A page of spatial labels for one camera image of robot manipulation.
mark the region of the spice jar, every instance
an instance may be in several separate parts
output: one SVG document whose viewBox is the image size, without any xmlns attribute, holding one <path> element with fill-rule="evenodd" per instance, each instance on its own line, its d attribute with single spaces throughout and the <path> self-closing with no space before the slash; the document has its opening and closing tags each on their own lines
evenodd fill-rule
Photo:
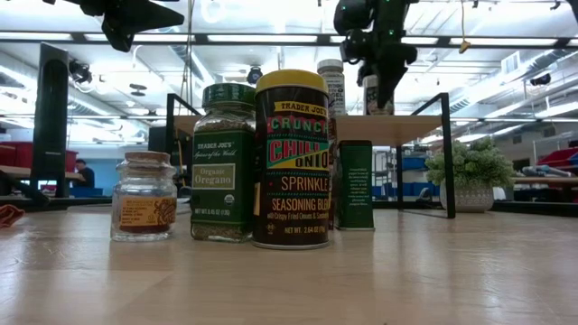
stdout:
<svg viewBox="0 0 578 325">
<path fill-rule="evenodd" d="M 255 91 L 216 84 L 203 92 L 207 115 L 194 128 L 191 235 L 239 243 L 249 239 L 254 199 Z"/>
<path fill-rule="evenodd" d="M 153 241 L 171 236 L 176 217 L 175 173 L 167 153 L 125 153 L 117 166 L 110 237 L 116 241 Z"/>
</svg>

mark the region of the desk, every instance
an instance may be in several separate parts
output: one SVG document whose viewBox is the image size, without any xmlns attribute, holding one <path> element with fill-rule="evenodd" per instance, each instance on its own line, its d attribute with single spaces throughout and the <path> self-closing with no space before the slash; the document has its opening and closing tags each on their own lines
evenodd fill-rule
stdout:
<svg viewBox="0 0 578 325">
<path fill-rule="evenodd" d="M 516 184 L 578 185 L 578 177 L 512 177 Z"/>
<path fill-rule="evenodd" d="M 0 165 L 0 171 L 5 172 L 16 179 L 30 178 L 30 168 Z M 80 175 L 75 172 L 65 172 L 64 175 L 67 180 L 80 179 Z"/>
<path fill-rule="evenodd" d="M 0 230 L 0 320 L 18 325 L 578 324 L 578 222 L 376 210 L 376 232 L 273 251 L 176 237 L 108 239 L 94 211 Z"/>
</svg>

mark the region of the green lid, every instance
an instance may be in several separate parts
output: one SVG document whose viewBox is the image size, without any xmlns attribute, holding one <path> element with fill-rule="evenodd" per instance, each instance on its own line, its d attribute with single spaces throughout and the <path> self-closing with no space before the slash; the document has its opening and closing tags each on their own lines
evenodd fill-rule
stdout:
<svg viewBox="0 0 578 325">
<path fill-rule="evenodd" d="M 202 92 L 202 106 L 239 103 L 255 105 L 255 89 L 237 83 L 220 83 L 206 87 Z"/>
</svg>

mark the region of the orange label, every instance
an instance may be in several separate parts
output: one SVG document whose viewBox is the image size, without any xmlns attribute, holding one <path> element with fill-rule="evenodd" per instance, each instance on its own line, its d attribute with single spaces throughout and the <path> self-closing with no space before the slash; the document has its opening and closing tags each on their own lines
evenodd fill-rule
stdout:
<svg viewBox="0 0 578 325">
<path fill-rule="evenodd" d="M 124 197 L 120 210 L 120 226 L 164 226 L 172 224 L 177 199 L 172 197 Z"/>
</svg>

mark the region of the small glass jar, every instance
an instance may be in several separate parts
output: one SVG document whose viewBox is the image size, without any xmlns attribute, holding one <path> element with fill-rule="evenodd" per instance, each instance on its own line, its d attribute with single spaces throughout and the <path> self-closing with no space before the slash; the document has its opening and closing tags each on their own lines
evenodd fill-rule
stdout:
<svg viewBox="0 0 578 325">
<path fill-rule="evenodd" d="M 116 241 L 154 241 L 171 236 L 176 217 L 175 168 L 167 153 L 125 153 L 117 166 L 110 237 Z"/>
<path fill-rule="evenodd" d="M 255 91 L 240 84 L 205 88 L 207 115 L 194 128 L 191 236 L 240 243 L 252 233 Z"/>
</svg>

